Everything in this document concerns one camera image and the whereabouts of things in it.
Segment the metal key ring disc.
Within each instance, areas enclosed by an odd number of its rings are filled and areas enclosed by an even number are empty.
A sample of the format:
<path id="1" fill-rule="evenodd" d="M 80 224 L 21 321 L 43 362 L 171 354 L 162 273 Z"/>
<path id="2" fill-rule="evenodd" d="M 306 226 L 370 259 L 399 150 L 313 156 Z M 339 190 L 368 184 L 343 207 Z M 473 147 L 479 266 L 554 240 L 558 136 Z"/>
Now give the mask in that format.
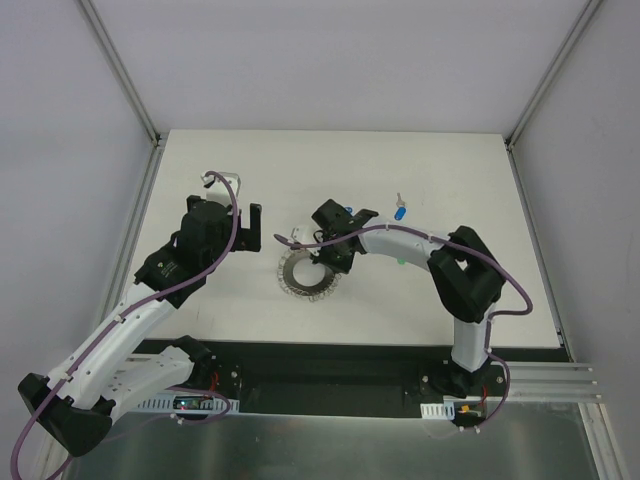
<path id="1" fill-rule="evenodd" d="M 315 302 L 330 296 L 341 275 L 313 262 L 307 250 L 287 250 L 280 258 L 276 275 L 280 288 L 296 298 Z"/>

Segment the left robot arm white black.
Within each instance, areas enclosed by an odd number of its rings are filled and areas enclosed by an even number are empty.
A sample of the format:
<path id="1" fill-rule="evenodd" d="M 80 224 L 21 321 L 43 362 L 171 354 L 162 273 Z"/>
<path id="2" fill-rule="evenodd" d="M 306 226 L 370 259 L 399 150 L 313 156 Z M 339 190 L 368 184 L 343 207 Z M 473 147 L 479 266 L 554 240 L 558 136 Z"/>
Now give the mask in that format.
<path id="1" fill-rule="evenodd" d="M 210 391 L 213 355 L 189 335 L 126 373 L 117 370 L 151 330 L 205 286 L 228 253 L 260 250 L 261 215 L 261 205 L 251 204 L 249 225 L 242 227 L 236 206 L 189 196 L 179 230 L 146 258 L 96 331 L 48 374 L 21 380 L 18 392 L 29 412 L 70 456 L 89 453 L 117 420 L 162 390 Z"/>

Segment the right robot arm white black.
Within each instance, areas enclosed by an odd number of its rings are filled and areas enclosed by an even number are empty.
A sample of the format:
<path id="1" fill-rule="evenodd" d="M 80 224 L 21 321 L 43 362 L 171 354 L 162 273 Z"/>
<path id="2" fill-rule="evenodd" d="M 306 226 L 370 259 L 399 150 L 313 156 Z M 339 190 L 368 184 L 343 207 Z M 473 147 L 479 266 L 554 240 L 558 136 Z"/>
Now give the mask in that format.
<path id="1" fill-rule="evenodd" d="M 481 388 L 489 369 L 489 316 L 501 297 L 504 278 L 476 232 L 461 226 L 439 242 L 429 234 L 389 223 L 372 210 L 355 214 L 333 200 L 312 215 L 326 243 L 315 262 L 336 273 L 350 272 L 356 254 L 401 259 L 427 271 L 439 299 L 454 319 L 448 363 L 429 374 L 439 393 L 464 398 Z"/>

